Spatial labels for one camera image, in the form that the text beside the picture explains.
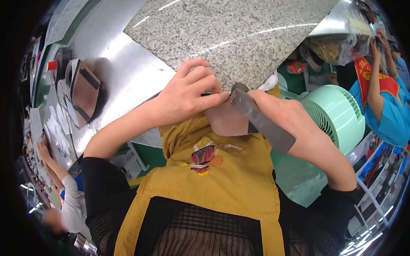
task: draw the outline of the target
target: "plastic bottle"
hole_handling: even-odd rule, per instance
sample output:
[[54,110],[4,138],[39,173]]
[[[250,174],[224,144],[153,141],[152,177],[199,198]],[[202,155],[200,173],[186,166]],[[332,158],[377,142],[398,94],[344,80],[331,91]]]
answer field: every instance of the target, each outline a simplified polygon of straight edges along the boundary
[[302,65],[300,61],[294,61],[287,65],[287,71],[289,74],[300,74],[306,69],[305,65]]

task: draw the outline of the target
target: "hair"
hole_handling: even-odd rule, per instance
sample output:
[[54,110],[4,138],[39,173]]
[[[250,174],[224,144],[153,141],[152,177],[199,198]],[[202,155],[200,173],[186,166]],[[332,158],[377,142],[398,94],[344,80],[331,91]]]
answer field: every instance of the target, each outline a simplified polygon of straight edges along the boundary
[[46,209],[41,217],[41,223],[43,224],[44,231],[48,233],[49,235],[51,235],[54,239],[58,239],[58,240],[63,239],[64,237],[67,237],[69,235],[68,232],[65,232],[63,230],[61,230],[60,232],[55,232],[52,224],[44,221],[44,214],[47,214],[46,212],[51,211],[51,209],[52,208]]
[[390,44],[390,50],[393,51],[393,52],[398,52],[399,48],[397,47],[397,44],[391,43]]
[[44,231],[48,234],[48,235],[50,235],[51,237],[53,237],[54,239],[57,239],[57,240],[66,240],[66,239],[68,239],[69,238],[69,236],[70,236],[70,233],[69,232],[65,232],[65,231],[60,231],[60,232],[58,232],[58,233],[55,233],[54,231],[53,231],[53,227],[49,224],[49,223],[46,223],[46,222],[42,222],[43,223],[43,228],[44,228]]

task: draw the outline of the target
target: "tape roll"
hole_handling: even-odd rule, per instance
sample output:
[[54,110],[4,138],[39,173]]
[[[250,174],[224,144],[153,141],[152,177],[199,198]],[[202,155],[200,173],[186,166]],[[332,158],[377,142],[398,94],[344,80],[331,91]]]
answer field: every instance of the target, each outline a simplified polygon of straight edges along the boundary
[[51,71],[51,84],[55,85],[57,83],[58,70],[61,69],[60,62],[57,61],[57,68]]
[[57,50],[54,60],[57,61],[57,69],[53,71],[56,81],[65,79],[66,68],[71,60],[71,49],[69,47],[61,47]]

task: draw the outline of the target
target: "mint green fan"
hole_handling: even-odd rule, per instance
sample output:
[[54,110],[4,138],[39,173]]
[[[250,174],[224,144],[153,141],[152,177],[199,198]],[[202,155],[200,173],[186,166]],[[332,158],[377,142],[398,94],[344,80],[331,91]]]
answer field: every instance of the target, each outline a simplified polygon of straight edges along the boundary
[[304,94],[300,102],[343,154],[350,153],[363,138],[364,116],[355,98],[342,87],[323,85]]

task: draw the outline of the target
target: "red sash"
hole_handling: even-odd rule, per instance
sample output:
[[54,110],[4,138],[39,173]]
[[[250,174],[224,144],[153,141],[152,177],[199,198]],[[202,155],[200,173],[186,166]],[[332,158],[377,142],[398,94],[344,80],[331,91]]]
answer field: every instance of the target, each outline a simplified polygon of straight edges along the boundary
[[[371,66],[365,58],[361,57],[355,60],[355,68],[358,75],[360,94],[362,96],[362,104],[364,109],[367,102],[367,92],[369,91]],[[399,100],[400,86],[391,76],[379,72],[379,83],[380,93],[390,93],[401,105],[403,105]]]

